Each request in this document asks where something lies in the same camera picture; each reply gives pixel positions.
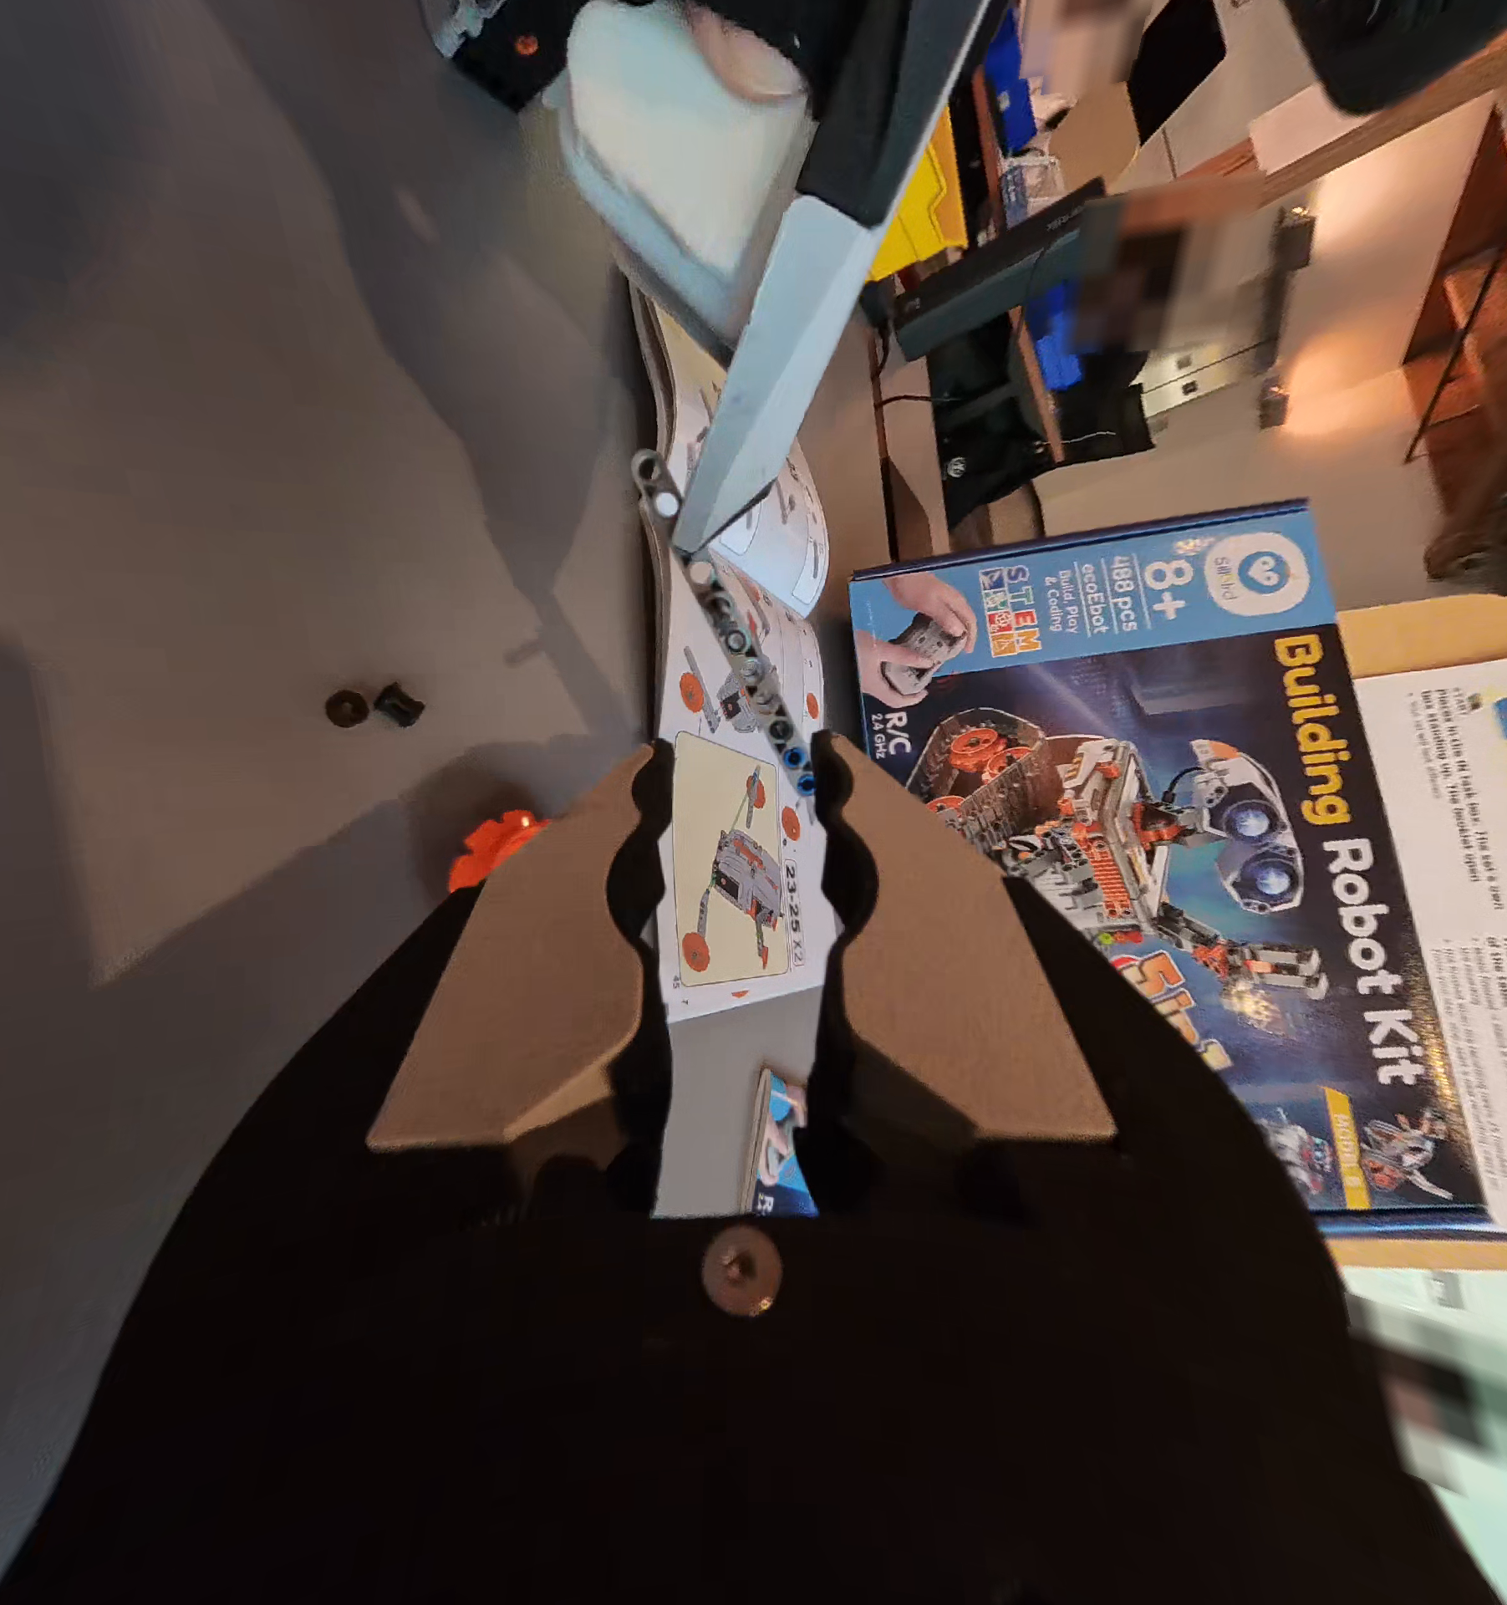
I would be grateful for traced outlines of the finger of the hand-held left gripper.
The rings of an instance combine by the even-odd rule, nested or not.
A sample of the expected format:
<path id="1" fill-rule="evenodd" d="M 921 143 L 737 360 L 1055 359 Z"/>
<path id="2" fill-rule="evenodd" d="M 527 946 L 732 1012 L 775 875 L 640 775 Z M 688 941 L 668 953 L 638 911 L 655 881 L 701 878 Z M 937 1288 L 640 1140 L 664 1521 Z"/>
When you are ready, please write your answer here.
<path id="1" fill-rule="evenodd" d="M 796 195 L 782 214 L 682 498 L 671 534 L 676 553 L 706 548 L 782 470 L 885 228 L 864 228 L 808 195 Z"/>

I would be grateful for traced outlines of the printed white instruction sheet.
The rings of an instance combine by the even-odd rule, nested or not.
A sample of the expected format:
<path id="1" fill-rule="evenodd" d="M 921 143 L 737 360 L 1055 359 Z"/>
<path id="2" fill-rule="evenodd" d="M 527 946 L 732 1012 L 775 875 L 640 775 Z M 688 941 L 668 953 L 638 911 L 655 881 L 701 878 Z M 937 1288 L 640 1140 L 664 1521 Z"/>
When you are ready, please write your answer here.
<path id="1" fill-rule="evenodd" d="M 1507 1232 L 1507 659 L 1355 701 L 1492 1225 Z"/>

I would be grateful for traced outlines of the orange gear wheel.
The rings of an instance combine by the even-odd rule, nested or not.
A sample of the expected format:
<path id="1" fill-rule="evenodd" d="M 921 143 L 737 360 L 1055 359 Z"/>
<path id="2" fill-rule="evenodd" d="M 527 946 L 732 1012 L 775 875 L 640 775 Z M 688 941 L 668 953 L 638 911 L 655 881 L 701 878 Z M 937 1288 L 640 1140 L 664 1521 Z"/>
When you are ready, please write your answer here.
<path id="1" fill-rule="evenodd" d="M 482 821 L 463 838 L 461 852 L 451 861 L 445 892 L 461 894 L 482 887 L 503 862 L 522 852 L 548 824 L 550 821 L 522 809 Z"/>

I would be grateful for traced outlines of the blue robot kit box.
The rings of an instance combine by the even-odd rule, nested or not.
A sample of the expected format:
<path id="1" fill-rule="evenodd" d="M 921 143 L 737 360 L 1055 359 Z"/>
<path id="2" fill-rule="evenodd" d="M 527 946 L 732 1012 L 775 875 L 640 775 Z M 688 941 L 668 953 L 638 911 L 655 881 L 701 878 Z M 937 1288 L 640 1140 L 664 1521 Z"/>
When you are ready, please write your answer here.
<path id="1" fill-rule="evenodd" d="M 1303 501 L 855 574 L 866 756 L 1218 1074 L 1303 1205 L 1487 1229 Z"/>

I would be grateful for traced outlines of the small blue-cover booklet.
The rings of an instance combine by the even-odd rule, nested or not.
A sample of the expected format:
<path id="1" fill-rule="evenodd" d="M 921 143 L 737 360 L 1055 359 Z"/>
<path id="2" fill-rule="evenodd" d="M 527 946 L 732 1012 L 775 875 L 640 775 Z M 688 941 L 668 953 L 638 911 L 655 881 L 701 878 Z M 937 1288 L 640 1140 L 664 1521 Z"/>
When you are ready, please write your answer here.
<path id="1" fill-rule="evenodd" d="M 796 1137 L 807 1126 L 805 1090 L 761 1067 L 754 1086 L 742 1166 L 741 1213 L 746 1217 L 819 1215 L 800 1166 Z"/>

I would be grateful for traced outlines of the open instruction booklet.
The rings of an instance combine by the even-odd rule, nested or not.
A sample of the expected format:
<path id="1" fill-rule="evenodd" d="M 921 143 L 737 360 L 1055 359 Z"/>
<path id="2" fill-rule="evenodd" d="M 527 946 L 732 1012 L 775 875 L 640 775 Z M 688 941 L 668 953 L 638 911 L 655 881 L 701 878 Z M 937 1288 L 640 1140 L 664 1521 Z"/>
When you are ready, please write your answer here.
<path id="1" fill-rule="evenodd" d="M 650 562 L 654 734 L 675 751 L 671 822 L 659 840 L 659 986 L 676 1026 L 822 986 L 838 925 L 822 895 L 824 836 L 812 786 L 770 746 L 749 687 L 725 657 L 669 539 L 642 513 Z M 829 543 L 801 449 L 763 499 L 708 548 L 720 616 L 782 694 L 791 742 L 824 725 L 808 617 Z"/>

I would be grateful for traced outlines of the yellow plastic bin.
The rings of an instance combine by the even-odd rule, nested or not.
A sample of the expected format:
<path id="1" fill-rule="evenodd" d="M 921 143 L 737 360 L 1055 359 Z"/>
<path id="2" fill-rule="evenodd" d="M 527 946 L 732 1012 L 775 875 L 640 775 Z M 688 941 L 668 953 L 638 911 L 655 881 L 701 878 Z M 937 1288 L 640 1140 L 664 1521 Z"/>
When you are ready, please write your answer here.
<path id="1" fill-rule="evenodd" d="M 966 223 L 949 112 L 938 115 L 886 225 L 866 284 L 919 268 L 947 249 L 966 247 Z"/>

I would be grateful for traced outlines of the person's left hand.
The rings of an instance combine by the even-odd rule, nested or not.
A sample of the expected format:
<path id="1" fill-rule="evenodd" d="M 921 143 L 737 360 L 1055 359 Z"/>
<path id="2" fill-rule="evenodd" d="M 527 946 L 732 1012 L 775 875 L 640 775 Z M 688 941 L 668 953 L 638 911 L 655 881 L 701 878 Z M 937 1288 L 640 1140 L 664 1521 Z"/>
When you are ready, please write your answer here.
<path id="1" fill-rule="evenodd" d="M 807 82 L 786 56 L 699 4 L 685 4 L 688 36 L 720 88 L 753 105 L 801 102 Z"/>

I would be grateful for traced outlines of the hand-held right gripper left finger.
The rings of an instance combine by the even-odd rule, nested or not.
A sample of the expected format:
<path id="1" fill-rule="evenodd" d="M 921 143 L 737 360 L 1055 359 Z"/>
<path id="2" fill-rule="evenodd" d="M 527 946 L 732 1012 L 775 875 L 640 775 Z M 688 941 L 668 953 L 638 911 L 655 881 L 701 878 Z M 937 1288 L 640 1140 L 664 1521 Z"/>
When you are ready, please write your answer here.
<path id="1" fill-rule="evenodd" d="M 522 1192 L 583 1163 L 652 1211 L 671 1055 L 647 930 L 673 777 L 671 748 L 643 746 L 482 880 L 372 1154 L 485 1154 Z"/>

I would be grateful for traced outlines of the grey beam with blue pins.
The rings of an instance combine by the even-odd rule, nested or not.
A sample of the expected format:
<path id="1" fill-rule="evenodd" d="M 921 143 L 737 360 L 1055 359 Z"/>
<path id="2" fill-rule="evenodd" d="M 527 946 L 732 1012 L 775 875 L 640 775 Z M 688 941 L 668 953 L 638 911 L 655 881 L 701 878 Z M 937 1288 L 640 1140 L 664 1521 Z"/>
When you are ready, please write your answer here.
<path id="1" fill-rule="evenodd" d="M 675 525 L 683 508 L 683 496 L 655 451 L 642 451 L 629 461 L 629 477 L 638 492 L 642 524 L 652 548 L 662 555 L 664 572 L 680 583 L 685 595 L 702 616 L 706 630 L 746 696 L 756 729 L 763 734 L 793 791 L 810 800 L 817 793 L 817 777 L 808 744 L 800 734 L 796 715 L 787 708 L 774 663 L 754 645 L 742 626 L 723 576 L 708 551 L 683 555 L 675 543 Z"/>

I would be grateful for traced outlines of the grey orange brick model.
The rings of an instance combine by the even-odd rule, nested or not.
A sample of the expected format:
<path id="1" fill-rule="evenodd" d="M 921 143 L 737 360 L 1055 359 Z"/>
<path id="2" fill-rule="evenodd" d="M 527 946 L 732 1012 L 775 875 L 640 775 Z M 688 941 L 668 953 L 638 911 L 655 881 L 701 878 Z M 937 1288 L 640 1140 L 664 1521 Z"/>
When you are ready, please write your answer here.
<path id="1" fill-rule="evenodd" d="M 433 49 L 510 112 L 522 112 L 563 72 L 581 3 L 421 3 Z"/>

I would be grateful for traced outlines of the dark teal flat box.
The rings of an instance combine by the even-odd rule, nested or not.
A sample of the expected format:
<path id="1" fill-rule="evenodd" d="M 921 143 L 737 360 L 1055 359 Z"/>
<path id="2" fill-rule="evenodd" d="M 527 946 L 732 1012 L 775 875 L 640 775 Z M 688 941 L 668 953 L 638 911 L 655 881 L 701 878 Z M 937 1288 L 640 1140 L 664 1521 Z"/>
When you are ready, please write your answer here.
<path id="1" fill-rule="evenodd" d="M 1041 213 L 1001 232 L 949 268 L 902 294 L 890 315 L 890 334 L 904 362 L 1006 319 L 1050 291 L 1079 279 L 1084 261 L 1084 213 L 1105 199 L 1102 180 L 1090 180 Z"/>

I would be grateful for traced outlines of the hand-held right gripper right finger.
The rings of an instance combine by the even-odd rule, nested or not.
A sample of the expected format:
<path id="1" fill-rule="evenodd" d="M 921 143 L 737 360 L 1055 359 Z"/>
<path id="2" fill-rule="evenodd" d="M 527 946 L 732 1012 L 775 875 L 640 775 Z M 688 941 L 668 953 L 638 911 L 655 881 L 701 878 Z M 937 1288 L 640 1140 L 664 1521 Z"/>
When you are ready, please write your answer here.
<path id="1" fill-rule="evenodd" d="M 1015 1215 L 1117 1125 L 1011 887 L 843 737 L 815 748 L 838 918 L 807 1079 L 822 1215 Z"/>

